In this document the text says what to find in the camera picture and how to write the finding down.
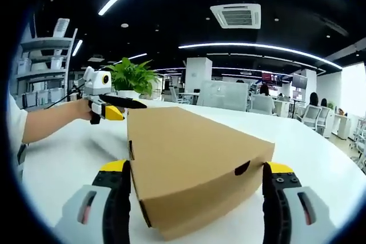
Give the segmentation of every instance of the person's hand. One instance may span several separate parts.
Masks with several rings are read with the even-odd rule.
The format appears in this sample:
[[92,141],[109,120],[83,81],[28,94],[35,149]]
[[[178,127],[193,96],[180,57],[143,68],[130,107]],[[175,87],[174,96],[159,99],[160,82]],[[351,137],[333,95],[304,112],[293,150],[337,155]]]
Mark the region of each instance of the person's hand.
[[90,114],[91,109],[88,105],[89,101],[87,99],[79,99],[74,101],[74,103],[77,112],[77,118],[91,120],[92,115]]

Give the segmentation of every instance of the cardboard box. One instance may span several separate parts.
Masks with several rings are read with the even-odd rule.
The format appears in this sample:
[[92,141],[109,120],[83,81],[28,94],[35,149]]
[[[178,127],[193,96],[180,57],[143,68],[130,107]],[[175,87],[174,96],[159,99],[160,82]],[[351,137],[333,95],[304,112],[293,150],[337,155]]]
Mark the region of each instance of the cardboard box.
[[179,107],[129,110],[132,177],[148,226],[171,240],[251,196],[275,145]]

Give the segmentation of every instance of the box lid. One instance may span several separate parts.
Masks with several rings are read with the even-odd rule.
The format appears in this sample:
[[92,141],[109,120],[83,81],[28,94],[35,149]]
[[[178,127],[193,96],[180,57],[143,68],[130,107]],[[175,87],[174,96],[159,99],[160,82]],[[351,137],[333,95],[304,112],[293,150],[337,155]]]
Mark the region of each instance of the box lid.
[[127,120],[140,200],[206,183],[274,149],[270,142],[179,107],[129,110]]

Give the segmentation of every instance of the air conditioning vent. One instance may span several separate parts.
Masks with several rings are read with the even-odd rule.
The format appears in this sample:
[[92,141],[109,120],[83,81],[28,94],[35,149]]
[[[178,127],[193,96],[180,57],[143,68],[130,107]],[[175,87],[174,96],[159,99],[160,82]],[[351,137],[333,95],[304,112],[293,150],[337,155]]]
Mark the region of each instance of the air conditioning vent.
[[260,29],[261,5],[228,4],[212,6],[212,13],[224,29]]

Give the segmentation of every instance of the ceiling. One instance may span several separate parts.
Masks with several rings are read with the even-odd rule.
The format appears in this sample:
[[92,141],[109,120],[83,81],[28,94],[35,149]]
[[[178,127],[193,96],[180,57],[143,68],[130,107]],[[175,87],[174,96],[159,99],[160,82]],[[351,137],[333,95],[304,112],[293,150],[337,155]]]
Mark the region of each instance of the ceiling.
[[[318,73],[339,69],[313,58],[259,47],[178,47],[244,42],[279,46],[325,58],[366,37],[366,0],[119,0],[103,16],[98,15],[107,1],[41,0],[35,12],[37,35],[51,36],[58,18],[70,18],[66,36],[72,36],[74,28],[78,28],[77,39],[83,40],[71,60],[73,70],[88,65],[98,67],[108,64],[107,61],[117,62],[122,57],[147,53],[133,62],[152,59],[152,69],[163,69],[184,67],[183,61],[189,57],[207,56],[214,67],[284,74],[301,68],[310,69],[306,65],[319,68]],[[259,3],[261,29],[222,29],[210,7],[230,3]],[[129,27],[122,28],[123,23]],[[105,60],[88,62],[94,55],[101,55]],[[365,60],[365,51],[360,51],[332,62],[346,66]],[[214,75],[238,72],[217,70]]]

